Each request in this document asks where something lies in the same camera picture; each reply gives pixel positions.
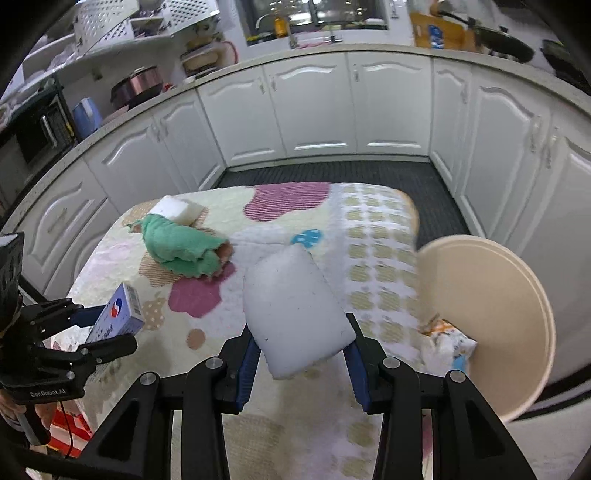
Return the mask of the orange white snack bag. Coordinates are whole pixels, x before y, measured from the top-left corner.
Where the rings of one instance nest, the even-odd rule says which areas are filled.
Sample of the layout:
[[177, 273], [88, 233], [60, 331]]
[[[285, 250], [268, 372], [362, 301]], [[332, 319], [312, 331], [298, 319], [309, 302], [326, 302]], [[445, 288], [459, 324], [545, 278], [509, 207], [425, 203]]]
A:
[[444, 377], [452, 370], [470, 373], [470, 359], [478, 342], [441, 317], [421, 331], [421, 357], [428, 373]]

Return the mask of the green cloth rag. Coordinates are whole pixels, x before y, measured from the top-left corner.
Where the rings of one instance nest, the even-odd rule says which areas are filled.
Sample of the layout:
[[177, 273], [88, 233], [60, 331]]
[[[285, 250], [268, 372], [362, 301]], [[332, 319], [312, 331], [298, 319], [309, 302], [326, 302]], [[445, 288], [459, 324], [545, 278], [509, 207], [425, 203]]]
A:
[[233, 254], [228, 239], [177, 224], [161, 215], [147, 214], [126, 227], [141, 234], [148, 254], [158, 265], [185, 278], [221, 275]]

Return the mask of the white sponge block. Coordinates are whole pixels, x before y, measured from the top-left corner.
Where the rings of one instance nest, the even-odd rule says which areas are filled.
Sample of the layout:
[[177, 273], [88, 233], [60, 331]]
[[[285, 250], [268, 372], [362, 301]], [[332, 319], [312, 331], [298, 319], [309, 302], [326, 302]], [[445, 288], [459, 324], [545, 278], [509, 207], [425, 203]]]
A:
[[246, 270], [243, 312], [276, 380], [300, 374], [356, 340], [324, 274], [300, 244]]

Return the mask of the beige plastic trash bin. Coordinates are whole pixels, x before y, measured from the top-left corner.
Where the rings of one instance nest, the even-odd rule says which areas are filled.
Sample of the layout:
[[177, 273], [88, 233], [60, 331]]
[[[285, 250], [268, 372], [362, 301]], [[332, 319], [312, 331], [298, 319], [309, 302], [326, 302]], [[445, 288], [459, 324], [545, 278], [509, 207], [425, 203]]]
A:
[[469, 377], [504, 423], [538, 399], [553, 368], [556, 327], [532, 269], [489, 239], [454, 235], [417, 253], [421, 323], [435, 316], [476, 340]]

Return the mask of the dark kitchen window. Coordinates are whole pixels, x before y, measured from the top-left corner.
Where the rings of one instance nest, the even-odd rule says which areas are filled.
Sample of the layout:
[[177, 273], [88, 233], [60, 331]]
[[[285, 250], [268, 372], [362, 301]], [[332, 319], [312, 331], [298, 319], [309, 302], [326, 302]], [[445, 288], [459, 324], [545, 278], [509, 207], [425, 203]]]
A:
[[250, 34], [273, 29], [276, 15], [287, 19], [295, 32], [328, 28], [388, 29], [383, 1], [356, 0], [252, 0], [236, 1], [242, 24]]

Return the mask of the small white foam block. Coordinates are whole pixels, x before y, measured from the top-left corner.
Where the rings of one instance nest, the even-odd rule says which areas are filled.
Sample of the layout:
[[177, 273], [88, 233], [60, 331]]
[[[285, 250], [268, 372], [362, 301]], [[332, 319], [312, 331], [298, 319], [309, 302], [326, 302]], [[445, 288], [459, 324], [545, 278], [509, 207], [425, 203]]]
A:
[[189, 200], [166, 195], [148, 213], [150, 215], [160, 215], [179, 225], [190, 226], [204, 213], [204, 206]]

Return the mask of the patterned quilted table cover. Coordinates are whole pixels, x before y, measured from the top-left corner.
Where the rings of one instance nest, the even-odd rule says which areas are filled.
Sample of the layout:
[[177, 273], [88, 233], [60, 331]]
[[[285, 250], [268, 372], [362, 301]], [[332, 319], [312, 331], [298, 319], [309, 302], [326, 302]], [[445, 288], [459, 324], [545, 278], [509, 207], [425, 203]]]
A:
[[204, 209], [197, 228], [231, 245], [221, 275], [183, 278], [156, 263], [130, 229], [149, 212], [145, 202], [116, 220], [70, 289], [89, 307], [129, 284], [144, 322], [136, 352], [87, 383], [76, 403], [77, 442], [140, 374], [187, 372], [252, 326], [271, 357], [259, 363], [242, 413], [223, 420], [231, 476], [370, 478], [381, 420], [356, 402], [342, 353], [287, 379], [273, 378], [269, 365], [327, 341], [322, 310], [332, 301], [388, 354], [419, 365], [419, 215], [410, 196], [386, 186], [301, 182], [207, 190], [189, 200]]

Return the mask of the blue kettle jug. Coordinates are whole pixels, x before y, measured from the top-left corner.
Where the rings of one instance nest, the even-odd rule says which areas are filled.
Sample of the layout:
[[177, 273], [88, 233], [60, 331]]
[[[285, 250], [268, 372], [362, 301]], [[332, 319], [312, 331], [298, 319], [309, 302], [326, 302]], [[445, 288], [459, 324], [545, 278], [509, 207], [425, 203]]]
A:
[[96, 104], [91, 98], [82, 98], [74, 106], [72, 116], [82, 139], [98, 130], [103, 121]]

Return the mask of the pink rice cooker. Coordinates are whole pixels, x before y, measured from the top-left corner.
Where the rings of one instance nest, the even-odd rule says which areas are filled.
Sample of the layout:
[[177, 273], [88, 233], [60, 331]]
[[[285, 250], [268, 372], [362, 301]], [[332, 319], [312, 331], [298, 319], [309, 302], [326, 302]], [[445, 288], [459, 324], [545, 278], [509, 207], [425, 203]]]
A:
[[116, 83], [110, 92], [110, 103], [115, 110], [134, 108], [158, 96], [163, 80], [157, 66], [140, 67]]

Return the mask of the white lattice cabinet door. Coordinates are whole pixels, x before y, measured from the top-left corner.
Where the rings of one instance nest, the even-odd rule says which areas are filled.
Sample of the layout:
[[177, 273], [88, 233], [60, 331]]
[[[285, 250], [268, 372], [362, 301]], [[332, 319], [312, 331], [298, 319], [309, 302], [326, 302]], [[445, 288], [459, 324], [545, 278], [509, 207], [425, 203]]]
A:
[[77, 52], [85, 55], [91, 50], [132, 40], [130, 17], [139, 11], [136, 0], [86, 0], [73, 8], [73, 29]]

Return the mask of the dish rack with bowls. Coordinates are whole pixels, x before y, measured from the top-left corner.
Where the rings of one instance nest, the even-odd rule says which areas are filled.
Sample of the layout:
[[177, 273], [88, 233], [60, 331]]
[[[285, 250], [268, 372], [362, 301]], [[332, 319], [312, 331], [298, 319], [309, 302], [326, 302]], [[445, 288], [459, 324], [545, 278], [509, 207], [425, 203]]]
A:
[[187, 77], [204, 76], [238, 63], [238, 50], [228, 40], [213, 40], [208, 44], [186, 51], [179, 57]]

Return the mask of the yellow lidded clay pot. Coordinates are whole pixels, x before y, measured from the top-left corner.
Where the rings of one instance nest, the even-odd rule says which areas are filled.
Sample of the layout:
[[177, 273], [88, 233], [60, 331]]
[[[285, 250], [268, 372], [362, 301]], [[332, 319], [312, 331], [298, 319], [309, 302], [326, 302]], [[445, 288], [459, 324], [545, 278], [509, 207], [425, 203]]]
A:
[[589, 82], [561, 43], [543, 39], [540, 50], [558, 78], [590, 94]]

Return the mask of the black wok with lid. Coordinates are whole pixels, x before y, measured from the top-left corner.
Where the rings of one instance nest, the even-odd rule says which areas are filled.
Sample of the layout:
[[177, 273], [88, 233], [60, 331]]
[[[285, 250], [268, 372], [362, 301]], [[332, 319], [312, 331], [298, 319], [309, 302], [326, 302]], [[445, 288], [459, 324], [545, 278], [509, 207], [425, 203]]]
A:
[[448, 17], [464, 23], [475, 34], [477, 43], [486, 47], [489, 54], [497, 54], [499, 57], [511, 57], [515, 61], [525, 64], [534, 57], [534, 50], [520, 39], [509, 35], [504, 30], [491, 29], [483, 26], [478, 20], [469, 17], [467, 20], [458, 15], [438, 9], [437, 16]]

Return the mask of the chrome sink faucet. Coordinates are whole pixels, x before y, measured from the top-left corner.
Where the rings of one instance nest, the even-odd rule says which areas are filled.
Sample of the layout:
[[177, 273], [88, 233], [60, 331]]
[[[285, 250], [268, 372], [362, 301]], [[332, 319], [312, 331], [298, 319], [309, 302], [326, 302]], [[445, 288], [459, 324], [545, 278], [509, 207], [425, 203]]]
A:
[[273, 28], [274, 32], [276, 33], [276, 37], [287, 38], [288, 45], [290, 45], [290, 49], [297, 49], [297, 37], [294, 36], [294, 34], [291, 32], [290, 20], [287, 18], [287, 16], [280, 15], [277, 13], [264, 14], [256, 19], [256, 23], [254, 23], [254, 29], [256, 29], [256, 31], [259, 31], [260, 24], [262, 24], [263, 20], [266, 18], [273, 18]]

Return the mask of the amber glass bottle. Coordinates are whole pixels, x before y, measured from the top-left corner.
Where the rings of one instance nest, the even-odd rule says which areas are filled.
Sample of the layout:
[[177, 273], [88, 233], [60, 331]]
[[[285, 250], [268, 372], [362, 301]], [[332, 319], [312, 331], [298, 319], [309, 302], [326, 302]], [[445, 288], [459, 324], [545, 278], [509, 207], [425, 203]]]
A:
[[277, 38], [286, 38], [288, 36], [288, 23], [283, 17], [274, 17], [273, 26]]

